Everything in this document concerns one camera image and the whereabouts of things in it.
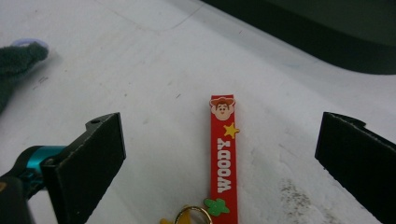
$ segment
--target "green clover shape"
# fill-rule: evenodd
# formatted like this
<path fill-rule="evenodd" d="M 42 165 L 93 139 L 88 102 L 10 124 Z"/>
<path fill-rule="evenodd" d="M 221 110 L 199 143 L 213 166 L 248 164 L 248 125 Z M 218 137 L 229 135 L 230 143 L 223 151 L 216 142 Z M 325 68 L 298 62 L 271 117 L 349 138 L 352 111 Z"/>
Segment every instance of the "green clover shape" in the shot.
<path fill-rule="evenodd" d="M 208 207 L 207 213 L 214 217 L 218 217 L 221 213 L 230 213 L 230 209 L 225 206 L 225 201 L 222 199 L 216 199 L 215 201 L 205 199 L 204 204 Z"/>

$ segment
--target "light purple object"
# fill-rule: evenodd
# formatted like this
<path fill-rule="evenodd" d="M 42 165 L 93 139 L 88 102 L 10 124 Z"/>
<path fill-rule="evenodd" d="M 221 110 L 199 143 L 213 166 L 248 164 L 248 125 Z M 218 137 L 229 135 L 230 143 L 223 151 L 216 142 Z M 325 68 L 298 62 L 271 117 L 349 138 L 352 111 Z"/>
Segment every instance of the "light purple object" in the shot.
<path fill-rule="evenodd" d="M 20 47 L 20 46 L 29 45 L 29 44 L 32 44 L 32 43 L 35 43 L 35 42 L 37 44 L 41 45 L 41 47 L 43 47 L 43 48 L 46 48 L 46 49 L 49 48 L 49 45 L 46 42 L 44 42 L 42 40 L 39 40 L 39 39 L 34 39 L 34 38 L 23 38 L 23 39 L 15 40 L 11 44 L 11 46 Z"/>

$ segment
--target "teal metallic object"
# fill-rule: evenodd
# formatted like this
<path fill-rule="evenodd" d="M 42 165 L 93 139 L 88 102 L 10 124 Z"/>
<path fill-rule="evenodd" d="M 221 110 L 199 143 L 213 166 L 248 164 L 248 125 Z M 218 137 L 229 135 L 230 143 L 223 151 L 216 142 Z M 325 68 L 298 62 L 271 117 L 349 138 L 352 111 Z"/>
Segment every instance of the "teal metallic object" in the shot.
<path fill-rule="evenodd" d="M 39 174 L 41 173 L 40 162 L 44 159 L 59 154 L 65 147 L 40 147 L 32 154 L 27 162 L 26 168 L 35 169 Z"/>

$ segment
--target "table surface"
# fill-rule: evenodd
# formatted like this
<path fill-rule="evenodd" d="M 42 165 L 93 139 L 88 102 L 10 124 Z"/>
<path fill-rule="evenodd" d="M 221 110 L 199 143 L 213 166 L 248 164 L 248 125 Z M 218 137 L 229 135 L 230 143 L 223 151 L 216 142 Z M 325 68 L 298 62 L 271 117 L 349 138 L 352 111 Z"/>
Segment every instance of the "table surface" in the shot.
<path fill-rule="evenodd" d="M 0 116 L 0 174 L 26 148 L 68 145 L 121 113 L 127 159 L 88 223 L 159 223 L 202 205 L 218 94 L 234 94 L 241 130 L 239 223 L 379 223 L 314 154 L 324 111 L 396 142 L 396 76 L 335 67 L 197 0 L 0 2 L 0 46 L 23 37 L 50 53 Z M 29 205 L 36 223 L 56 223 L 46 191 Z"/>

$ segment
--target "cartoon character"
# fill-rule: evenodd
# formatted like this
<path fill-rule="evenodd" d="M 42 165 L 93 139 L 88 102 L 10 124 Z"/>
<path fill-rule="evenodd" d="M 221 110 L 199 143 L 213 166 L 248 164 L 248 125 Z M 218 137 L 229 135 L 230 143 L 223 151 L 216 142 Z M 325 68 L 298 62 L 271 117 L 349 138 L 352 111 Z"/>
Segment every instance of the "cartoon character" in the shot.
<path fill-rule="evenodd" d="M 233 113 L 233 105 L 235 100 L 232 98 L 220 97 L 210 101 L 212 113 L 219 120 L 227 120 Z"/>

